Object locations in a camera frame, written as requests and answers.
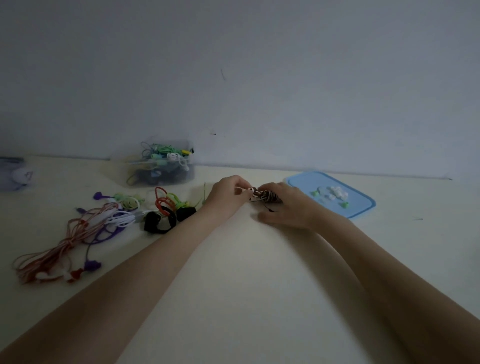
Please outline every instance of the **person's left hand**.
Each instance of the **person's left hand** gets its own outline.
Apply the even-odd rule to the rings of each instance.
[[[249,200],[251,185],[240,176],[222,178],[213,185],[202,209],[208,209],[222,222],[228,220]]]

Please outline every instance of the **white table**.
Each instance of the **white table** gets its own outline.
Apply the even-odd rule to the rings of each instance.
[[[91,249],[90,258],[103,267],[75,284],[20,285],[11,261],[54,246],[64,237],[67,220],[78,216],[74,207],[101,205],[92,199],[96,191],[139,193],[147,196],[147,207],[154,196],[151,188],[125,189],[105,176],[106,161],[28,160],[36,183],[0,194],[0,348],[157,238],[131,226]],[[204,182],[231,174],[258,186],[295,172],[196,167],[193,181],[168,190],[196,201],[203,197]],[[363,231],[480,316],[478,190],[448,180],[333,176],[376,200],[377,207],[355,221]],[[327,244],[309,233],[262,225],[255,213],[246,204],[200,245],[119,363],[408,362]],[[82,265],[84,250],[74,249],[74,267]]]

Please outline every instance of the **person's right arm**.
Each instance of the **person's right arm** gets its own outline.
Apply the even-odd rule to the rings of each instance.
[[[259,220],[310,229],[342,256],[378,311],[418,363],[480,363],[480,320],[387,253],[350,220],[285,183],[267,183],[283,201]]]

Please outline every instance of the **hand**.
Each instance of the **hand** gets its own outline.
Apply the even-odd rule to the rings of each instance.
[[[263,211],[258,219],[267,224],[282,224],[294,228],[317,230],[318,224],[342,221],[344,218],[313,201],[297,187],[286,183],[267,183],[258,188],[260,191],[272,191],[283,204],[278,204],[276,212]]]
[[[230,176],[213,185],[204,207],[214,213],[221,221],[226,221],[249,200],[251,185],[240,176]]]

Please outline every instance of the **blue tray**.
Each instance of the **blue tray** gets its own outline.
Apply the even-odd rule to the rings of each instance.
[[[296,174],[295,176],[286,178],[286,182],[290,186],[298,187],[311,199],[346,218],[357,217],[377,206],[377,203],[371,197],[323,172],[312,171]],[[319,187],[326,189],[335,186],[340,186],[343,191],[348,193],[347,208],[343,208],[340,205],[343,201],[338,198],[331,201],[325,197],[320,197],[319,194],[317,194],[317,196],[311,194],[312,191],[317,191]]]

